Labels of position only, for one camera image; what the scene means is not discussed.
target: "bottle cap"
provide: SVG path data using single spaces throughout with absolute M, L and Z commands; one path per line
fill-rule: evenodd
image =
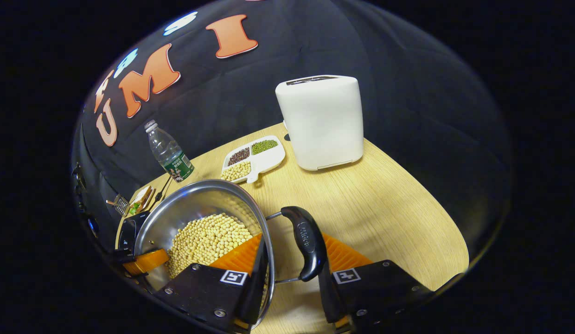
M 151 121 L 147 122 L 147 124 L 145 125 L 145 132 L 150 133 L 156 127 L 158 127 L 158 123 L 156 123 L 156 121 L 154 121 L 154 120 L 151 120 Z

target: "black pot handle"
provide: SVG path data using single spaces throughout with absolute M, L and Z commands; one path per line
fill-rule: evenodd
M 323 270 L 326 262 L 323 234 L 310 213 L 301 207 L 282 207 L 281 214 L 292 222 L 296 245 L 304 256 L 304 268 L 298 279 L 308 282 Z

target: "screw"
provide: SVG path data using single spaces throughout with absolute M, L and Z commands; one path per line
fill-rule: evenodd
M 216 317 L 223 318 L 223 317 L 226 316 L 226 311 L 224 311 L 223 309 L 216 308 L 216 309 L 213 310 L 213 314 L 214 314 Z

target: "wooden table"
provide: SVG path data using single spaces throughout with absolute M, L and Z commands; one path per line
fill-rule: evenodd
M 193 174 L 180 183 L 172 180 L 165 194 L 197 180 L 219 178 L 228 152 L 265 135 L 276 135 L 285 148 L 285 159 L 253 184 L 240 184 L 263 214 L 300 206 L 311 213 L 321 231 L 373 262 L 393 260 L 431 290 L 467 270 L 467 245 L 453 220 L 417 180 L 372 142 L 364 139 L 364 156 L 359 161 L 312 172 L 298 166 L 290 142 L 283 139 L 286 134 L 279 123 L 198 156 L 192 159 Z M 148 184 L 159 192 L 167 178 L 164 174 Z M 269 230 L 275 278 L 297 277 L 304 260 L 289 220 L 275 218 L 269 222 Z M 318 279 L 276 285 L 270 310 L 253 332 L 332 332 L 324 318 Z

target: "white toaster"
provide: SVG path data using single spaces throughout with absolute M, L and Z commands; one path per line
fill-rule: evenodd
M 275 95 L 300 167 L 316 171 L 362 158 L 364 123 L 356 78 L 290 80 L 277 85 Z

